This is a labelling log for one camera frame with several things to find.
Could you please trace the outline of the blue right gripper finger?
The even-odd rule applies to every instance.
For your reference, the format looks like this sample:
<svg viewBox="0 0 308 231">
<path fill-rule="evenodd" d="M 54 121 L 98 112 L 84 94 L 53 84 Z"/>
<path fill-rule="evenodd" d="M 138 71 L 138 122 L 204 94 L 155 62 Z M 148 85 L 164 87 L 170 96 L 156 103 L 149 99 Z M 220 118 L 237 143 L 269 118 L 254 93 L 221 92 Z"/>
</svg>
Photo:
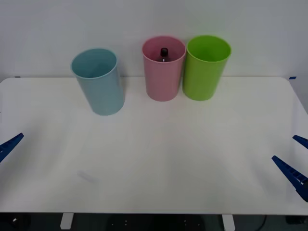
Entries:
<svg viewBox="0 0 308 231">
<path fill-rule="evenodd" d="M 304 146 L 306 149 L 308 149 L 308 139 L 303 138 L 303 137 L 298 136 L 298 135 L 294 135 L 293 139 L 295 141 L 297 141 L 298 143 L 300 143 L 302 146 Z"/>
<path fill-rule="evenodd" d="M 272 160 L 280 171 L 285 175 L 285 177 L 290 181 L 290 183 L 295 188 L 295 191 L 304 200 L 308 201 L 308 178 L 302 173 L 298 172 L 284 161 L 282 161 L 277 156 L 273 156 Z"/>
</svg>

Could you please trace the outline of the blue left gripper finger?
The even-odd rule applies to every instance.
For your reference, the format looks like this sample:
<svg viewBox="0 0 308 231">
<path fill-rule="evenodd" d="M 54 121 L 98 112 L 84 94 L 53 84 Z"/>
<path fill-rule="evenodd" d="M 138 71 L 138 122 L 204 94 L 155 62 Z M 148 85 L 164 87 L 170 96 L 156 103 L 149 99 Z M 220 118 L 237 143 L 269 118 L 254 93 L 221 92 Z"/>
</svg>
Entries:
<svg viewBox="0 0 308 231">
<path fill-rule="evenodd" d="M 15 137 L 0 145 L 0 163 L 18 145 L 23 137 L 23 133 L 19 133 Z"/>
</svg>

